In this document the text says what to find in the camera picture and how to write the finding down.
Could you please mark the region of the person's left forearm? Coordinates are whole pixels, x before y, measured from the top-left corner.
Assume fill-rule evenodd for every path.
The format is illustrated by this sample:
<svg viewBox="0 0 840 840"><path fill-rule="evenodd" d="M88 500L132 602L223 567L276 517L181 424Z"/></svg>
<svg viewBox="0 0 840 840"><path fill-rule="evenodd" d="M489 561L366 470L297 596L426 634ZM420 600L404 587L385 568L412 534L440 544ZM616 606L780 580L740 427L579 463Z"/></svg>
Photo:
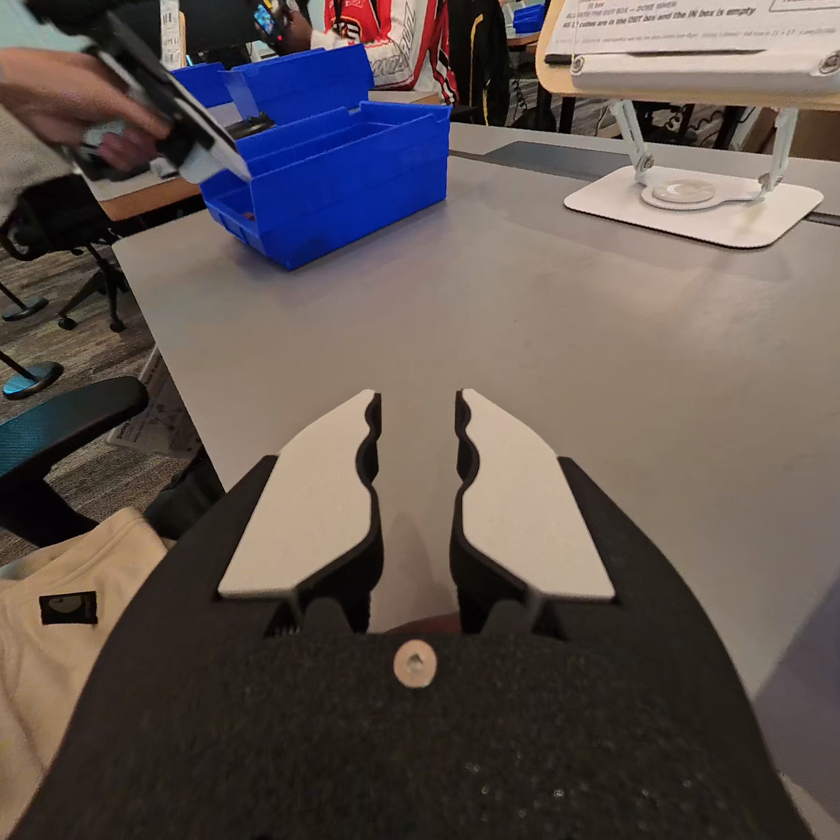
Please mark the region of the person's left forearm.
<svg viewBox="0 0 840 840"><path fill-rule="evenodd" d="M1 107L1 224L27 189L73 173L64 156Z"/></svg>

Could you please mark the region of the person's left hand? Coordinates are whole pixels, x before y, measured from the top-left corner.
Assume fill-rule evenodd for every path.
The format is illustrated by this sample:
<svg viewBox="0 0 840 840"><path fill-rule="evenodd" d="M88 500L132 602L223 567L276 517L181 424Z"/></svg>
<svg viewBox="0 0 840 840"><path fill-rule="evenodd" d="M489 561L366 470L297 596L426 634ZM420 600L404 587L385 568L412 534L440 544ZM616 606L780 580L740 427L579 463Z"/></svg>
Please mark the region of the person's left hand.
<svg viewBox="0 0 840 840"><path fill-rule="evenodd" d="M95 145L112 168L130 171L158 155L172 131L159 113L133 100L123 81L97 58L77 52L9 48L1 51L1 103L39 140L80 148L93 127L121 121L121 134Z"/></svg>

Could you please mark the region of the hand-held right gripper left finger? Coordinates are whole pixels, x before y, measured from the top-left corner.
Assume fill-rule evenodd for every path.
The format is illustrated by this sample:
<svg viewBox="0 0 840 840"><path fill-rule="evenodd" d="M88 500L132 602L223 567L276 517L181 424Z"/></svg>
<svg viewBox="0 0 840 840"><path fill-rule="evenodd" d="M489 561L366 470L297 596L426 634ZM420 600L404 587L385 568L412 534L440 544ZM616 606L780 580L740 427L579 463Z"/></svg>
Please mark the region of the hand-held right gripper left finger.
<svg viewBox="0 0 840 840"><path fill-rule="evenodd" d="M362 390L280 450L218 586L227 601L275 601L302 616L339 603L364 634L384 566L379 500L382 397Z"/></svg>

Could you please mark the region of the black round stand base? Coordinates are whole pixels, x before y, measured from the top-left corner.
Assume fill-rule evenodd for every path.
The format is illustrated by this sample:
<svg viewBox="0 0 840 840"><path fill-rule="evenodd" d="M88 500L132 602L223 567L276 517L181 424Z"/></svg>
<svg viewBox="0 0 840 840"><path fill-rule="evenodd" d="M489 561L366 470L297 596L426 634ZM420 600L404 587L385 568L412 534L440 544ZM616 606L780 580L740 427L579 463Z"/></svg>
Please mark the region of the black round stand base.
<svg viewBox="0 0 840 840"><path fill-rule="evenodd" d="M61 364L53 361L32 364L27 368L4 352L1 352L1 362L14 373L2 386L2 395L9 401L23 400L44 391L65 372Z"/></svg>

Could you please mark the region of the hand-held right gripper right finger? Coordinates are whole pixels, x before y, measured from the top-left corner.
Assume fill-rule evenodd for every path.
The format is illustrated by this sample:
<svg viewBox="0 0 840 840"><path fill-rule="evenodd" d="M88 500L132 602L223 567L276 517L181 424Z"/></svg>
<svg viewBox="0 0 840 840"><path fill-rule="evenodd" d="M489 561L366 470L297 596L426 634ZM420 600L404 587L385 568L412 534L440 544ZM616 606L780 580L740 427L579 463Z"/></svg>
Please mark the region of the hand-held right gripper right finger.
<svg viewBox="0 0 840 840"><path fill-rule="evenodd" d="M480 633L501 602L535 624L556 602L613 603L615 585L552 447L473 388L456 393L455 435L450 573L463 632Z"/></svg>

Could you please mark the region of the white printed strip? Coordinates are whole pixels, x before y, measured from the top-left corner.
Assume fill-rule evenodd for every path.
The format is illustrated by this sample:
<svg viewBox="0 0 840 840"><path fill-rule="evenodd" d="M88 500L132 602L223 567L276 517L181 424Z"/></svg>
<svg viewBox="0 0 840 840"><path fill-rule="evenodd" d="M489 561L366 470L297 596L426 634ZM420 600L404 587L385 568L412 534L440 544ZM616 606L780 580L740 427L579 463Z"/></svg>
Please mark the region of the white printed strip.
<svg viewBox="0 0 840 840"><path fill-rule="evenodd" d="M160 1L161 63L178 70L186 63L186 22L178 1Z"/></svg>

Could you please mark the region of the printed instruction sheet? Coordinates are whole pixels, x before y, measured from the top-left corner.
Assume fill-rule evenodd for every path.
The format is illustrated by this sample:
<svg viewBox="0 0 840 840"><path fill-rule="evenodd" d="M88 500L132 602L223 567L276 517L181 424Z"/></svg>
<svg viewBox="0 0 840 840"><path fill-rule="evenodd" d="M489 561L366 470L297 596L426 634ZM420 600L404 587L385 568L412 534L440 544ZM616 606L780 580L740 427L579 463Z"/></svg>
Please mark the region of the printed instruction sheet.
<svg viewBox="0 0 840 840"><path fill-rule="evenodd" d="M576 55L838 51L838 1L564 2L547 61Z"/></svg>

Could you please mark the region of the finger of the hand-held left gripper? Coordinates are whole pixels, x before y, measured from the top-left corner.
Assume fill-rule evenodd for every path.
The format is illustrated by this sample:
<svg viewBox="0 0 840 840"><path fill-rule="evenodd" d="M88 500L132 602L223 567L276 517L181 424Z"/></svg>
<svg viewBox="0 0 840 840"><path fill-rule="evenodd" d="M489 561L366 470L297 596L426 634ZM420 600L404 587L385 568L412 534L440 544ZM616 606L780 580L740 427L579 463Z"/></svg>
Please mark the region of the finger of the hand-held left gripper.
<svg viewBox="0 0 840 840"><path fill-rule="evenodd" d="M102 64L120 77L137 102L157 111L170 132L156 143L167 160L236 160L238 148L226 129L146 48L100 47Z"/></svg>
<svg viewBox="0 0 840 840"><path fill-rule="evenodd" d="M253 176L236 143L227 143L217 136L212 136L211 141L207 148L195 140L184 160L176 163L178 174L195 185L201 185L223 172L236 176L242 182L250 182Z"/></svg>

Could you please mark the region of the person's dark trousers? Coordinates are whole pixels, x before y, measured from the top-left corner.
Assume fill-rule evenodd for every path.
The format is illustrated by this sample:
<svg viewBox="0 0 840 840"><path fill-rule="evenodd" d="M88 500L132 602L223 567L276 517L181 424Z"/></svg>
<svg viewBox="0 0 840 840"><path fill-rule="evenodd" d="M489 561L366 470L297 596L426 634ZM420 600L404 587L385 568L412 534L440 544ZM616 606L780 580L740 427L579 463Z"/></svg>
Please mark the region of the person's dark trousers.
<svg viewBox="0 0 840 840"><path fill-rule="evenodd" d="M225 489L201 447L190 463L143 511L143 517L163 540L178 541L222 498Z"/></svg>

